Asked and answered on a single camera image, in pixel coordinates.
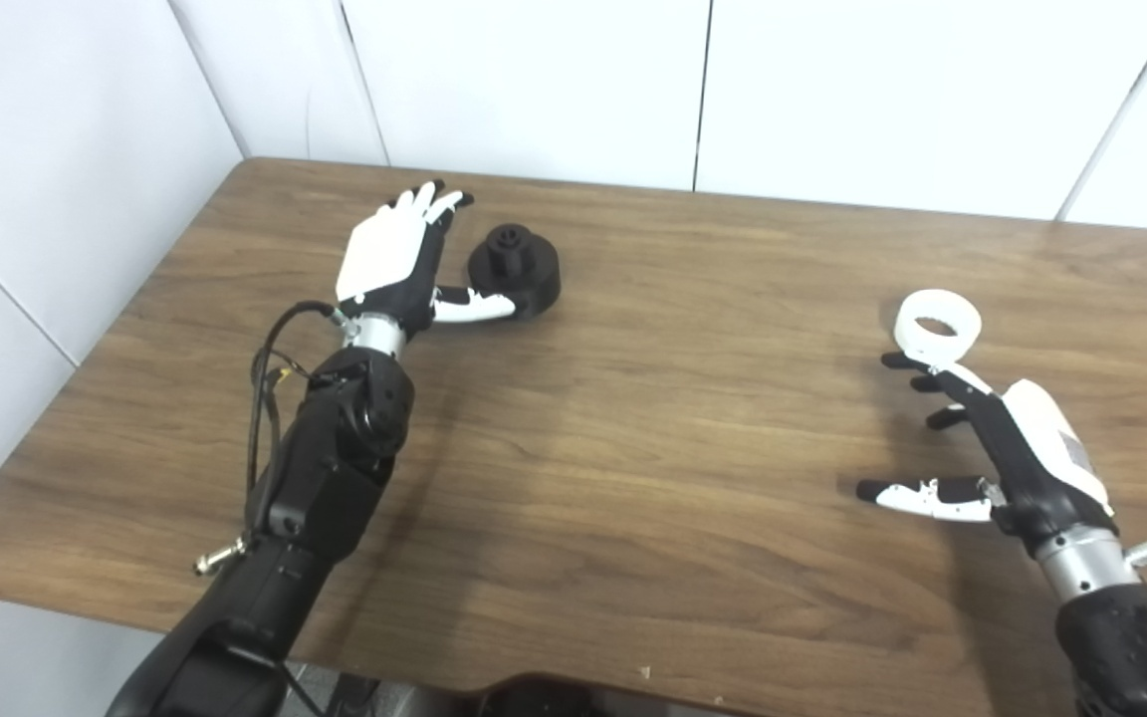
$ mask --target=wood grain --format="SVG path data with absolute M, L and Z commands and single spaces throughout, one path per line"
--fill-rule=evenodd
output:
M 192 559 L 240 524 L 251 350 L 428 177 L 241 164 L 1 469 L 0 600 L 171 628 L 205 586 Z M 985 318 L 969 366 L 1046 385 L 1147 539 L 1147 231 L 446 179 L 477 205 L 442 280 L 520 221 L 559 246 L 564 294 L 413 342 L 411 443 L 298 657 L 766 716 L 1069 714 L 1020 545 L 850 486 L 989 469 L 966 428 L 921 427 L 938 396 L 879 366 L 898 301 L 939 286 Z M 334 341 L 305 319 L 283 348 L 311 364 Z

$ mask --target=black plastic part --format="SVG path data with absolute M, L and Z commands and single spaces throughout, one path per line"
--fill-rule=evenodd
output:
M 445 182 L 435 180 L 437 192 L 445 189 Z M 419 187 L 412 192 L 418 193 Z M 465 194 L 458 208 L 471 204 L 470 194 Z M 411 275 L 395 285 L 366 291 L 360 301 L 348 298 L 338 305 L 341 312 L 356 318 L 361 313 L 385 313 L 396 319 L 405 330 L 406 338 L 413 338 L 415 333 L 432 326 L 432 291 L 436 290 L 436 272 L 442 266 L 442 251 L 445 250 L 445 235 L 450 224 L 454 221 L 454 210 L 442 215 L 437 223 L 428 224 L 423 232 L 423 242 L 419 246 L 419 257 L 414 259 Z
M 135 668 L 108 717 L 276 712 L 286 684 L 272 664 L 286 660 L 330 567 L 286 540 L 256 541 Z M 192 694 L 190 685 L 205 694 Z M 235 704 L 250 711 L 205 711 Z
M 338 673 L 336 686 L 330 692 L 330 702 L 325 712 L 330 717 L 366 717 L 369 703 L 379 691 L 379 680 L 370 677 Z
M 1070 600 L 1055 623 L 1089 714 L 1147 717 L 1147 585 L 1115 585 Z
M 606 717 L 583 685 L 524 680 L 487 695 L 482 717 Z
M 513 317 L 518 319 L 537 317 L 561 295 L 555 247 L 522 224 L 494 227 L 471 251 L 468 278 L 481 294 L 501 294 L 513 301 Z
M 865 480 L 857 482 L 857 499 L 865 500 L 865 502 L 875 502 L 879 496 L 887 491 L 890 486 L 898 485 L 892 481 L 875 481 Z
M 942 408 L 928 416 L 927 426 L 934 431 L 943 431 L 949 427 L 957 427 L 959 423 L 968 422 L 968 412 L 960 408 Z
M 888 353 L 879 356 L 879 361 L 888 368 L 897 368 L 897 371 L 902 371 L 902 368 L 919 368 L 920 372 L 924 372 L 928 368 L 927 364 L 920 364 L 902 351 L 888 351 Z
M 910 380 L 910 387 L 918 390 L 919 393 L 941 393 L 941 382 L 937 382 L 937 376 L 914 376 Z
M 1025 553 L 1032 558 L 1039 545 L 1075 525 L 1118 535 L 1118 525 L 1102 505 L 1043 467 L 1001 396 L 975 390 L 949 372 L 937 374 L 936 380 L 950 398 L 963 405 L 980 444 L 998 469 L 1007 505 L 993 509 L 993 521 L 1005 533 L 1020 537 Z
M 272 716 L 286 660 L 334 563 L 356 550 L 405 441 L 414 387 L 390 356 L 327 359 L 282 438 L 278 465 L 247 496 L 268 530 L 247 536 L 184 621 L 140 663 L 109 717 Z

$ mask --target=circular hole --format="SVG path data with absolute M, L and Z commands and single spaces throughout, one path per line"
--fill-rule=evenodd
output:
M 936 321 L 936 319 L 920 318 L 915 319 L 914 322 L 919 324 L 920 327 L 923 327 L 924 329 L 933 332 L 934 335 L 937 336 L 959 336 L 959 333 L 950 328 L 950 324 L 945 324 L 943 321 Z

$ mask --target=white hand cover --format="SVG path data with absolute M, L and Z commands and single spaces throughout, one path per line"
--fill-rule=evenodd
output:
M 1020 380 L 1007 388 L 1002 404 L 1043 467 L 1056 480 L 1091 496 L 1111 516 L 1109 490 L 1097 477 L 1078 434 L 1052 395 L 1033 381 Z
M 409 278 L 428 224 L 458 208 L 463 193 L 436 198 L 437 186 L 427 182 L 419 194 L 406 190 L 395 205 L 382 205 L 373 217 L 357 224 L 348 240 L 343 267 L 338 268 L 336 295 L 343 303 L 362 303 L 366 291 L 400 283 Z

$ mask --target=black fingertip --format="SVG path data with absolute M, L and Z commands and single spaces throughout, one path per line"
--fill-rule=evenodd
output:
M 860 481 L 857 482 L 857 498 L 865 502 L 875 502 L 879 496 L 892 486 L 889 481 Z
M 941 393 L 942 387 L 941 381 L 937 381 L 937 376 L 914 376 L 910 380 L 910 387 L 918 390 L 919 393 Z
M 924 423 L 934 431 L 943 431 L 949 427 L 957 427 L 968 419 L 968 412 L 962 408 L 942 408 L 941 412 L 930 414 Z
M 905 353 L 900 351 L 888 351 L 883 356 L 880 356 L 879 361 L 882 361 L 888 368 L 912 368 L 914 367 L 914 361 L 911 361 Z
M 937 478 L 937 500 L 946 505 L 974 502 L 984 498 L 980 491 L 980 476 Z

